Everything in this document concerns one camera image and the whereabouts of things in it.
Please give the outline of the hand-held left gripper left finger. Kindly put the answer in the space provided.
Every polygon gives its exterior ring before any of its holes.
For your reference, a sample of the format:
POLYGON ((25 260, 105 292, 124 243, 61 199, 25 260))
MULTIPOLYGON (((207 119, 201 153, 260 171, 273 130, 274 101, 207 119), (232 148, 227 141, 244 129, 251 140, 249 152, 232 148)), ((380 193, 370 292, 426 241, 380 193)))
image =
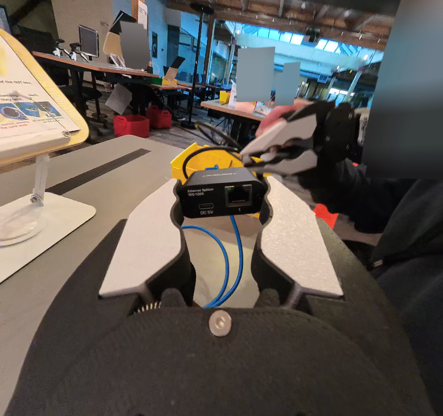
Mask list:
POLYGON ((136 294, 145 304, 160 302, 167 289, 192 305, 196 272, 181 225, 179 180, 171 179, 129 215, 99 290, 101 298, 136 294))

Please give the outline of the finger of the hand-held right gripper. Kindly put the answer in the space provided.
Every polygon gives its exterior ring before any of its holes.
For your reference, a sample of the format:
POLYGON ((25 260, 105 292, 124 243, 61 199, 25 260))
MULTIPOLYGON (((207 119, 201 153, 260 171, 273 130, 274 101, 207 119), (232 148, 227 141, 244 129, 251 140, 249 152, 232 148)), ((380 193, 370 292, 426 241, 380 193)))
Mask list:
POLYGON ((295 120, 284 120, 267 129, 241 152, 242 158, 261 157, 281 151, 284 146, 309 144, 317 127, 316 114, 303 115, 295 120))
POLYGON ((261 155, 261 162, 254 165, 256 174, 275 174, 280 176, 297 175, 317 166, 318 156, 311 150, 302 150, 302 153, 295 158, 290 157, 290 153, 268 152, 261 155))

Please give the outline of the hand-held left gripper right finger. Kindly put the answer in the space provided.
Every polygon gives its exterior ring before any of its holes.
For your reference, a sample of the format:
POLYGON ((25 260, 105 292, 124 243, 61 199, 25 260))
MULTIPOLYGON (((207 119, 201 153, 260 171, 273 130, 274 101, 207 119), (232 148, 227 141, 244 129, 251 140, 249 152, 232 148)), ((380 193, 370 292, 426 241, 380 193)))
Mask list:
POLYGON ((263 182, 267 191, 251 259, 259 291, 274 290, 282 306, 297 306, 304 295, 343 298, 313 211, 275 177, 263 182))

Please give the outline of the black ethernet splitter box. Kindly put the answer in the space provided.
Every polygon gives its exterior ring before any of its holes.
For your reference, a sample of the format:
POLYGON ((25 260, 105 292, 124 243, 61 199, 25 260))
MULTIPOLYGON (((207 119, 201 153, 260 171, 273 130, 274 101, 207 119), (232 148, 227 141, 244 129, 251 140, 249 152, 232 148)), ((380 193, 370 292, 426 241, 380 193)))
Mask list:
POLYGON ((182 213, 189 219, 259 213, 266 192, 244 167, 195 171, 177 189, 182 213))

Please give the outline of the yellow plastic bin with divider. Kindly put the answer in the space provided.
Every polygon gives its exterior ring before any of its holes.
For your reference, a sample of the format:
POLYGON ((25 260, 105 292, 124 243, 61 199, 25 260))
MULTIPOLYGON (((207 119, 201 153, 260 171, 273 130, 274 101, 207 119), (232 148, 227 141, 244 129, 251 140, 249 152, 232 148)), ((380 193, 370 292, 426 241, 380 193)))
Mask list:
MULTIPOLYGON (((171 161, 172 178, 180 180, 181 185, 183 185, 187 178, 195 171, 239 167, 244 167, 244 165, 236 158, 234 152, 226 151, 218 147, 199 146, 197 143, 186 148, 171 161)), ((258 217, 259 213, 248 215, 258 217)))

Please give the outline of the person's right forearm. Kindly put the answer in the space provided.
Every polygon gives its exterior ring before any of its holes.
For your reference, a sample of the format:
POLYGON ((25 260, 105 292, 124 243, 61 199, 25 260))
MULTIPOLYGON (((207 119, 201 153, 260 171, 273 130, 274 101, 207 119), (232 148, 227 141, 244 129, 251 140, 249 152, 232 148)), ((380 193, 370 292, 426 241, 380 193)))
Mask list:
POLYGON ((329 212, 343 214, 357 231, 380 234, 414 179, 380 179, 366 176, 365 165, 345 159, 332 164, 319 161, 297 175, 299 184, 329 212))

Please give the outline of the person's right hand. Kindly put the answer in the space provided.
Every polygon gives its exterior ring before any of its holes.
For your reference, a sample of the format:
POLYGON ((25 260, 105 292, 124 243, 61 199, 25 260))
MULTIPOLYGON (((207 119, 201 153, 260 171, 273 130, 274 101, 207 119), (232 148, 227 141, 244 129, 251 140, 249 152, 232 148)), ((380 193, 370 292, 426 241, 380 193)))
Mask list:
POLYGON ((263 133, 271 128, 274 124, 280 123, 284 120, 286 114, 291 115, 312 102, 303 100, 301 98, 295 98, 292 105, 275 106, 260 122, 255 134, 255 138, 260 137, 263 133))

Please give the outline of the light background table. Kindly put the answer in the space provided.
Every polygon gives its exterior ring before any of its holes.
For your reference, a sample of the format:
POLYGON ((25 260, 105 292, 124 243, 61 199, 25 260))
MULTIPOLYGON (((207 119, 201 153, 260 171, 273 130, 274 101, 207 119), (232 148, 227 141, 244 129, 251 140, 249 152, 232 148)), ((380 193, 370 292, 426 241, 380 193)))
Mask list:
POLYGON ((252 125, 258 125, 265 117, 263 113, 244 112, 235 110, 229 107, 228 104, 220 104, 219 100, 209 100, 200 103, 201 108, 208 109, 208 116, 211 113, 217 112, 219 118, 226 118, 232 120, 232 127, 230 131, 231 138, 247 139, 251 131, 252 125))

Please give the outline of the person's dark sweater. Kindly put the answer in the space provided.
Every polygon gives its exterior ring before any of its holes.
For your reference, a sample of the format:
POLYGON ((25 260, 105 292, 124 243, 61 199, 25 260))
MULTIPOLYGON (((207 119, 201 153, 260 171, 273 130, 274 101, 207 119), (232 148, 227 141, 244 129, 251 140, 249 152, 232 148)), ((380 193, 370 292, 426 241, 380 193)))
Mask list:
POLYGON ((442 256, 443 183, 417 180, 401 199, 371 256, 375 272, 425 256, 442 256))

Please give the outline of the red storage bin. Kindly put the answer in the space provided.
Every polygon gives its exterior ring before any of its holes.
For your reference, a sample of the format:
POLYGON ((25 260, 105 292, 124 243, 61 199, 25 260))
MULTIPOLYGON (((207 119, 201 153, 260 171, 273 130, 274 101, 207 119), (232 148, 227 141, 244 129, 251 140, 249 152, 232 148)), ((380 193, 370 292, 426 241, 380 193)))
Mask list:
POLYGON ((160 109, 156 105, 151 105, 146 110, 146 118, 149 120, 151 130, 169 130, 172 128, 172 113, 167 109, 160 109))
POLYGON ((117 115, 113 117, 114 136, 122 137, 126 135, 141 138, 150 137, 150 121, 148 118, 138 115, 117 115))

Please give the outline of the black background stool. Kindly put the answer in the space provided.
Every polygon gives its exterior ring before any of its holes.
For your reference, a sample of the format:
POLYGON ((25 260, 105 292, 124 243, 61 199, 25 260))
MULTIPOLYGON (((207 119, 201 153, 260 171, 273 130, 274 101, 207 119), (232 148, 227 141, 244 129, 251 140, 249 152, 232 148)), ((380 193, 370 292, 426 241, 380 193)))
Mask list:
POLYGON ((93 126, 95 127, 96 136, 102 137, 108 134, 107 115, 102 113, 100 109, 101 97, 102 92, 87 86, 81 88, 80 96, 77 93, 73 94, 73 104, 90 128, 90 139, 92 138, 93 126), (96 112, 92 113, 91 116, 86 113, 89 110, 88 101, 95 103, 96 112))

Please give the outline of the wooden background table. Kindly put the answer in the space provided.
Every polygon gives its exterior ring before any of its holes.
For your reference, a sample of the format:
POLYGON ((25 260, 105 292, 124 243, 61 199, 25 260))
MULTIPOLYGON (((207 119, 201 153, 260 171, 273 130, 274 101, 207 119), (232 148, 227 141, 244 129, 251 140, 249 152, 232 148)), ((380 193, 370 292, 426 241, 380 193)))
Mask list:
POLYGON ((115 64, 75 61, 70 58, 57 57, 55 55, 41 52, 32 52, 32 55, 45 64, 51 64, 58 68, 68 69, 70 71, 71 80, 75 88, 73 105, 86 121, 88 121, 88 117, 86 116, 86 109, 82 97, 83 78, 80 75, 82 72, 90 72, 93 79, 95 79, 97 73, 103 73, 105 78, 107 78, 107 75, 129 75, 131 76, 131 79, 114 78, 114 81, 122 81, 128 85, 149 85, 152 83, 153 78, 159 78, 158 75, 149 73, 145 70, 126 68, 115 64))

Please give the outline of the background computer monitor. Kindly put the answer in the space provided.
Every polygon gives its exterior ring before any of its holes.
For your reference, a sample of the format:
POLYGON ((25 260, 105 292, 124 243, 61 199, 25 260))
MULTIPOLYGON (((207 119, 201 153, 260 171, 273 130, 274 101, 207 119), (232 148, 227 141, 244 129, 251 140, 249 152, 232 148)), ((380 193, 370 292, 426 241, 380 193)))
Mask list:
POLYGON ((81 52, 88 57, 99 58, 98 31, 84 25, 79 25, 78 32, 81 52))

